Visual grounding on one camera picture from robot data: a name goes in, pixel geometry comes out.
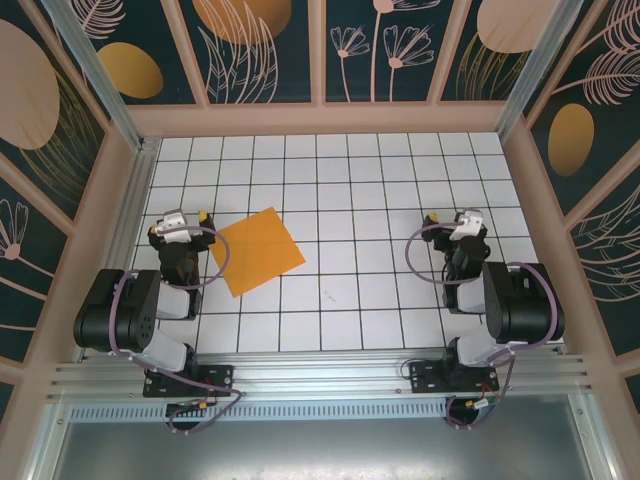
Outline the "orange square paper sheet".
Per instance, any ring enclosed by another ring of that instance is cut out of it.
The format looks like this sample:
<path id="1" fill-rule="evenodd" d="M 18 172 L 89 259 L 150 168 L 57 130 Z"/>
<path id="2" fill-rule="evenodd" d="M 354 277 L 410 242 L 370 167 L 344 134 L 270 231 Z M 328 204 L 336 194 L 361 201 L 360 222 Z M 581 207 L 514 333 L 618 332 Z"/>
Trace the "orange square paper sheet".
<path id="1" fill-rule="evenodd" d="M 273 207 L 219 231 L 230 247 L 224 271 L 236 298 L 306 263 L 306 259 Z"/>

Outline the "grey sheet metal panel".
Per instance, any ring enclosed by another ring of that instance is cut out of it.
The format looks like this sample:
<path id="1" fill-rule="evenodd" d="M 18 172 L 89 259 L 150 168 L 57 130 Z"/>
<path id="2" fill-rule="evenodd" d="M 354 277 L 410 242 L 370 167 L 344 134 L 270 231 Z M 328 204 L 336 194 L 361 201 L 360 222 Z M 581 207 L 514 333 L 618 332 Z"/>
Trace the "grey sheet metal panel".
<path id="1" fill-rule="evenodd" d="M 393 412 L 275 419 L 275 404 L 190 436 L 129 405 L 64 405 L 38 480 L 623 480 L 588 395 L 510 396 L 478 428 Z"/>

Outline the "aluminium side rail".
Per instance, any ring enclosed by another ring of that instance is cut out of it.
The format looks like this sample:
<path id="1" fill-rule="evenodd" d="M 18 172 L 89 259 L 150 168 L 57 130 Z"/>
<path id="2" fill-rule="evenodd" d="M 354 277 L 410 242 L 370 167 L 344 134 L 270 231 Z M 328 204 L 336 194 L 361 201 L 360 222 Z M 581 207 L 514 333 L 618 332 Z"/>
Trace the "aluminium side rail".
<path id="1" fill-rule="evenodd" d="M 157 153 L 155 142 L 137 150 L 116 134 L 105 140 L 81 202 L 74 236 L 79 247 L 75 311 L 100 269 L 131 267 Z"/>

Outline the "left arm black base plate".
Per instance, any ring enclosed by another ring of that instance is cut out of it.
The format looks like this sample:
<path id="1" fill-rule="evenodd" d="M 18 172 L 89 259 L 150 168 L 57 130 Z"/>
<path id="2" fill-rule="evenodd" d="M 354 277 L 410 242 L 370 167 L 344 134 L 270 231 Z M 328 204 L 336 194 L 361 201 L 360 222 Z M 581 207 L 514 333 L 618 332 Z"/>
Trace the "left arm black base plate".
<path id="1" fill-rule="evenodd" d="M 177 376 L 216 387 L 233 386 L 234 367 L 231 365 L 200 365 L 189 375 L 185 371 L 176 372 Z M 205 396 L 229 397 L 229 392 L 213 392 L 169 378 L 161 373 L 145 371 L 142 396 L 144 398 L 196 398 Z"/>

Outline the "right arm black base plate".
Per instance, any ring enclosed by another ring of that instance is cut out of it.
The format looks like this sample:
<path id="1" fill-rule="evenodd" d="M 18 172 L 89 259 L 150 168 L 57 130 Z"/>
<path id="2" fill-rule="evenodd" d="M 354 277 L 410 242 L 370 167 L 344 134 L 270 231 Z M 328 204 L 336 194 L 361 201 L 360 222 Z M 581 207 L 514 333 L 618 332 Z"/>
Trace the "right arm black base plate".
<path id="1" fill-rule="evenodd" d="M 466 367 L 444 361 L 409 363 L 409 381 L 413 393 L 481 393 L 500 388 L 497 373 L 488 367 Z"/>

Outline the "left aluminium frame post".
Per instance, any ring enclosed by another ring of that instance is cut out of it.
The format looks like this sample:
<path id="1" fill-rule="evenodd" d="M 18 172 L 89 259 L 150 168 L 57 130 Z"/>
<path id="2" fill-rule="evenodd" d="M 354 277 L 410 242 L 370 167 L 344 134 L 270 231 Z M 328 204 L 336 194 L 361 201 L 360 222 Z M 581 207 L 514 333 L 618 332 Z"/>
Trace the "left aluminium frame post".
<path id="1" fill-rule="evenodd" d="M 109 78 L 89 38 L 82 31 L 72 7 L 66 0 L 41 0 L 54 25 L 59 29 L 74 58 L 87 74 L 98 97 L 129 146 L 138 153 L 143 144 L 121 95 Z"/>

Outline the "aluminium frame post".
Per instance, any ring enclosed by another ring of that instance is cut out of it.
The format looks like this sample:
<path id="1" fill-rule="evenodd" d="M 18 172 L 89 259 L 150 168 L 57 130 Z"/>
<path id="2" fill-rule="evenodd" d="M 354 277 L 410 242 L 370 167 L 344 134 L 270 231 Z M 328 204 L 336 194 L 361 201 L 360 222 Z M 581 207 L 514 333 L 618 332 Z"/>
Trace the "aluminium frame post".
<path id="1" fill-rule="evenodd" d="M 82 31 L 72 7 L 66 0 L 41 0 L 54 25 L 59 29 L 74 58 L 87 74 L 98 97 L 129 146 L 138 153 L 143 144 L 121 95 L 109 78 L 89 38 Z"/>
<path id="2" fill-rule="evenodd" d="M 571 30 L 584 0 L 557 0 L 549 21 L 518 76 L 495 125 L 504 143 Z"/>

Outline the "long aluminium mounting rail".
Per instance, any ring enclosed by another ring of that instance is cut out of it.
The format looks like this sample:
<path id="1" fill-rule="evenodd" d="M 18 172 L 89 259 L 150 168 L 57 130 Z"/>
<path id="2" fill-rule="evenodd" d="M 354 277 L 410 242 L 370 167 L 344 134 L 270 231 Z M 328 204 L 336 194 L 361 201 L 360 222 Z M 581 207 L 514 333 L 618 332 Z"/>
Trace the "long aluminium mounting rail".
<path id="1" fill-rule="evenodd" d="M 442 353 L 440 348 L 231 353 L 199 360 L 233 366 L 233 385 L 249 400 L 384 399 L 411 395 L 408 360 L 437 360 Z M 514 369 L 500 368 L 498 378 L 510 383 L 513 395 L 586 393 L 595 384 L 582 357 L 557 346 L 519 353 Z M 58 364 L 45 394 L 49 401 L 68 403 L 140 401 L 143 382 L 138 366 L 95 354 Z"/>

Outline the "right aluminium frame post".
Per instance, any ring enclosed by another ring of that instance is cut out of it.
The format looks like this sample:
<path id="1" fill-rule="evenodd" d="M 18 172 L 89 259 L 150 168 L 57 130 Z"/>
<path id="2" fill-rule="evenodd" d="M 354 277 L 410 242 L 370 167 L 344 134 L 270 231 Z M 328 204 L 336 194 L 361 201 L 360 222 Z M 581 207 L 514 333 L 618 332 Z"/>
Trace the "right aluminium frame post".
<path id="1" fill-rule="evenodd" d="M 584 0 L 557 0 L 549 21 L 518 76 L 495 125 L 504 143 L 571 30 Z"/>

